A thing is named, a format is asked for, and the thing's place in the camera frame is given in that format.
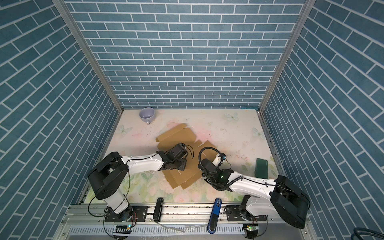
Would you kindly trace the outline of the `brown cardboard paper box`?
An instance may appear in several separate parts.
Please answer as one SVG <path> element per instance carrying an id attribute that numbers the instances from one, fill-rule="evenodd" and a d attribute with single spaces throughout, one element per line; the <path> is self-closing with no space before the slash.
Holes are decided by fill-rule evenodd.
<path id="1" fill-rule="evenodd" d="M 197 180 L 202 177 L 202 172 L 198 168 L 199 160 L 198 155 L 202 148 L 212 147 L 216 148 L 210 141 L 205 141 L 204 143 L 201 140 L 197 139 L 197 136 L 187 127 L 186 124 L 179 124 L 171 130 L 159 135 L 156 138 L 158 142 L 158 149 L 160 151 L 167 151 L 174 147 L 176 144 L 182 143 L 192 147 L 192 152 L 194 157 L 192 158 L 191 151 L 188 151 L 186 167 L 184 171 L 180 170 L 164 170 L 163 173 L 165 178 L 174 189 L 178 186 L 182 189 L 187 189 Z"/>

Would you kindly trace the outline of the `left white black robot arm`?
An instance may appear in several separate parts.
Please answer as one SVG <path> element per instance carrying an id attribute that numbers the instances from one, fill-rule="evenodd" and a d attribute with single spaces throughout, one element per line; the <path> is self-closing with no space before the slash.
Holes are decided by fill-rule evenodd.
<path id="1" fill-rule="evenodd" d="M 106 215 L 113 213 L 129 217 L 133 209 L 128 195 L 120 191 L 126 176 L 148 171 L 184 171 L 189 154 L 194 154 L 192 148 L 183 143 L 147 156 L 127 157 L 111 152 L 88 172 L 87 178 L 95 198 L 107 203 Z"/>

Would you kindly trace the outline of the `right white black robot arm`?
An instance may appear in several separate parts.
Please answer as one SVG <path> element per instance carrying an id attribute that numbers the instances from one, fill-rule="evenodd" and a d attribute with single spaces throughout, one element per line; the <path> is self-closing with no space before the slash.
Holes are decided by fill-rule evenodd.
<path id="1" fill-rule="evenodd" d="M 250 199 L 246 200 L 245 210 L 254 216 L 278 214 L 287 224 L 303 229 L 307 213 L 311 207 L 310 197 L 287 177 L 260 179 L 240 174 L 231 168 L 221 169 L 227 160 L 225 154 L 213 147 L 204 147 L 198 154 L 199 169 L 204 180 L 217 191 L 229 191 L 244 196 L 257 197 L 270 201 L 271 207 L 257 207 L 251 211 Z"/>

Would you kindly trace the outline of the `dark green phone case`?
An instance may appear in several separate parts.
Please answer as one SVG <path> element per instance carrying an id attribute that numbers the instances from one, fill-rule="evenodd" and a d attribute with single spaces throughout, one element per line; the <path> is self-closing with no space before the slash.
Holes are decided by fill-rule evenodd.
<path id="1" fill-rule="evenodd" d="M 255 177 L 259 179 L 269 178 L 269 162 L 258 158 L 256 160 Z"/>

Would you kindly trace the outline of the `blue black stapler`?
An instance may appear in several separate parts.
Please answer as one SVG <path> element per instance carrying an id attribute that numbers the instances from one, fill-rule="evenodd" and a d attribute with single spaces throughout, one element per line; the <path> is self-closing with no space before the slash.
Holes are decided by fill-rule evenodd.
<path id="1" fill-rule="evenodd" d="M 207 231 L 209 234 L 214 234 L 216 232 L 221 206 L 222 206 L 222 200 L 219 198 L 216 198 L 212 208 L 210 218 L 209 218 L 208 226 L 207 226 Z"/>

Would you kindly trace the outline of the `lavender ceramic cup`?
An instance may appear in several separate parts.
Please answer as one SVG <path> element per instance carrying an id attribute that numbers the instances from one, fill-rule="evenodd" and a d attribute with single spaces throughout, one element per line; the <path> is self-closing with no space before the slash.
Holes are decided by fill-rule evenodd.
<path id="1" fill-rule="evenodd" d="M 140 111 L 139 117 L 147 125 L 150 125 L 156 117 L 156 111 L 150 107 L 144 108 Z"/>

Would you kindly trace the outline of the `black marker pen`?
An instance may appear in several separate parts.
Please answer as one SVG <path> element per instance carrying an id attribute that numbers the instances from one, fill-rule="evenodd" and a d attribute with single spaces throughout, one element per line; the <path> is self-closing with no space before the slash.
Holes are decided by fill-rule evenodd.
<path id="1" fill-rule="evenodd" d="M 156 201 L 156 206 L 153 212 L 153 220 L 155 223 L 159 223 L 161 220 L 161 215 L 162 215 L 162 209 L 163 209 L 163 203 L 164 199 L 163 198 L 158 198 Z"/>

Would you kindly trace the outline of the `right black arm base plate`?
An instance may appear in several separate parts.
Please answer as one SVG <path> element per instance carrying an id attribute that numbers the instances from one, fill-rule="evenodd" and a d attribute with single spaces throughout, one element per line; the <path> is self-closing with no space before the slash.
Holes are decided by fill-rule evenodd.
<path id="1" fill-rule="evenodd" d="M 266 215 L 254 216 L 247 210 L 240 210 L 240 205 L 227 205 L 224 207 L 224 212 L 228 222 L 240 222 L 240 221 L 267 221 Z"/>

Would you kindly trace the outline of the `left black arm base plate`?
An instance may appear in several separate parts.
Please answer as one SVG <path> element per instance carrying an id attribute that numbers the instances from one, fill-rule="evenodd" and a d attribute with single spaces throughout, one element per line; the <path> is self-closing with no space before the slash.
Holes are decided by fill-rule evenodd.
<path id="1" fill-rule="evenodd" d="M 147 217 L 148 206 L 130 206 L 121 213 L 116 214 L 110 207 L 107 208 L 105 222 L 122 223 L 122 222 L 144 222 Z"/>

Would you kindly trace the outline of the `aluminium front rail frame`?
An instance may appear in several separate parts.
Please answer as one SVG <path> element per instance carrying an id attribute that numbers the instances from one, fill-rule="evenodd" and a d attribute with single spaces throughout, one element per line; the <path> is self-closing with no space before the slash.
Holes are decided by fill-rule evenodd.
<path id="1" fill-rule="evenodd" d="M 70 206 L 54 235 L 55 240 L 245 240 L 248 231 L 258 232 L 258 240 L 315 240 L 309 220 L 303 229 L 294 228 L 279 216 L 261 215 L 245 221 L 234 216 L 239 203 L 223 203 L 216 231 L 208 232 L 213 203 L 165 203 L 161 220 L 153 219 L 155 204 L 134 204 L 136 223 L 104 222 L 89 214 L 102 214 L 105 206 Z"/>

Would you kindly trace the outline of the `left aluminium corner post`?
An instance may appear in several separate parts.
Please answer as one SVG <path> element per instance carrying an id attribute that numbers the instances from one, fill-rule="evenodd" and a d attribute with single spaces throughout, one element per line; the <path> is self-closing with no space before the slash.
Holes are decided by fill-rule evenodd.
<path id="1" fill-rule="evenodd" d="M 55 7 L 58 10 L 61 17 L 63 18 L 64 22 L 68 26 L 70 32 L 72 33 L 77 44 L 79 45 L 80 49 L 84 53 L 85 57 L 87 58 L 89 64 L 91 65 L 92 69 L 94 70 L 97 77 L 99 78 L 101 84 L 103 85 L 103 87 L 107 91 L 107 94 L 109 95 L 110 99 L 114 103 L 116 109 L 121 114 L 124 111 L 124 108 L 122 107 L 120 101 L 118 100 L 116 94 L 114 93 L 110 83 L 108 82 L 103 70 L 101 69 L 98 61 L 96 60 L 94 54 L 92 53 L 91 48 L 89 47 L 86 39 L 84 38 L 84 36 L 83 36 L 79 26 L 77 25 L 74 17 L 72 16 L 71 12 L 69 11 L 69 8 L 67 7 L 65 1 L 52 0 L 52 2 L 55 5 Z"/>

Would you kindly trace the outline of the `aluminium corner post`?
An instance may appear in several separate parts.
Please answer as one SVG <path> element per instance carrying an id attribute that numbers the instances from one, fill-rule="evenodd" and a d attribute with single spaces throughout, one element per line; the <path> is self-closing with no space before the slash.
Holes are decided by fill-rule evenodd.
<path id="1" fill-rule="evenodd" d="M 315 0 L 308 0 L 308 1 L 305 1 L 305 4 L 303 5 L 303 8 L 299 14 L 299 17 L 298 17 L 298 21 L 295 23 L 295 26 L 293 28 L 293 31 L 290 35 L 290 38 L 288 39 L 288 42 L 287 42 L 287 45 L 283 51 L 283 54 L 281 56 L 281 59 L 279 61 L 279 64 L 278 66 L 276 67 L 276 70 L 274 72 L 274 75 L 272 76 L 271 78 L 271 81 L 269 83 L 269 86 L 267 87 L 266 89 L 266 93 L 262 99 L 262 102 L 260 104 L 260 107 L 259 107 L 259 112 L 262 113 L 266 106 L 267 106 L 267 103 L 273 93 L 273 90 L 275 88 L 275 86 L 277 85 L 277 82 L 279 81 L 279 77 L 281 76 L 282 74 L 282 71 L 287 63 L 287 60 L 296 44 L 296 41 L 298 40 L 299 38 L 299 35 L 304 27 L 304 24 L 306 22 L 306 20 L 308 19 L 309 17 L 309 14 L 312 10 L 312 7 L 314 6 L 315 4 Z"/>
<path id="2" fill-rule="evenodd" d="M 79 45 L 80 49 L 84 53 L 85 57 L 87 58 L 89 64 L 91 65 L 92 69 L 94 70 L 97 77 L 99 78 L 101 84 L 103 85 L 103 87 L 107 91 L 107 94 L 109 95 L 110 99 L 114 103 L 116 109 L 121 114 L 124 111 L 124 108 L 122 107 L 120 101 L 118 100 L 116 94 L 114 93 L 110 83 L 108 82 L 103 70 L 101 69 L 98 61 L 96 60 L 94 54 L 92 53 L 91 48 L 89 47 L 86 39 L 84 38 L 84 36 L 83 36 L 79 26 L 77 25 L 74 17 L 72 16 L 71 12 L 69 11 L 69 8 L 67 7 L 65 1 L 52 0 L 52 2 L 55 5 L 55 7 L 58 10 L 61 17 L 63 18 L 64 22 L 68 26 L 70 32 L 72 33 L 77 44 Z"/>

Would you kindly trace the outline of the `right aluminium corner post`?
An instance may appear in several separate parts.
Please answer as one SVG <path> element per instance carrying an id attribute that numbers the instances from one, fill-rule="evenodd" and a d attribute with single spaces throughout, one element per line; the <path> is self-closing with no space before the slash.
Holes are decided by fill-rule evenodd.
<path id="1" fill-rule="evenodd" d="M 298 17 L 298 21 L 295 23 L 295 26 L 293 28 L 293 31 L 290 35 L 290 38 L 288 39 L 288 42 L 287 42 L 287 45 L 283 51 L 283 54 L 281 56 L 281 59 L 279 61 L 279 64 L 278 66 L 276 67 L 276 70 L 274 72 L 274 75 L 272 76 L 271 78 L 271 81 L 269 83 L 269 86 L 267 87 L 266 89 L 266 93 L 262 99 L 262 102 L 260 104 L 260 107 L 259 107 L 259 112 L 262 113 L 266 106 L 267 106 L 267 103 L 273 93 L 273 90 L 275 88 L 275 86 L 277 85 L 277 82 L 279 81 L 279 77 L 281 76 L 282 74 L 282 71 L 287 63 L 287 60 L 296 44 L 296 41 L 298 40 L 299 38 L 299 35 L 304 27 L 304 24 L 306 22 L 306 20 L 308 19 L 309 17 L 309 14 L 312 10 L 312 7 L 314 6 L 315 4 L 315 0 L 308 0 L 308 1 L 305 1 L 305 4 L 303 5 L 303 8 L 299 14 L 299 17 Z"/>

